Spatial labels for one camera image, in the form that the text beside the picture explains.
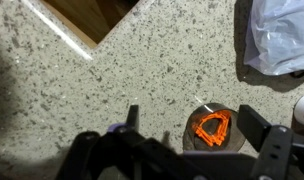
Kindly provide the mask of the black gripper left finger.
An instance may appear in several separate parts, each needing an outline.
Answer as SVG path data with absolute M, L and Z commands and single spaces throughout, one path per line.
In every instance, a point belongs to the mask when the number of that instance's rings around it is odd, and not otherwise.
M 126 124 L 134 130 L 139 129 L 139 106 L 138 105 L 130 106 Z

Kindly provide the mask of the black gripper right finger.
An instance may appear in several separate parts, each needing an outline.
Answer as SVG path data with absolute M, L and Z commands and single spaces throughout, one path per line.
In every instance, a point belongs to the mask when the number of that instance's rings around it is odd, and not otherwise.
M 249 105 L 240 105 L 237 127 L 249 141 L 251 146 L 259 152 L 269 133 L 271 124 Z

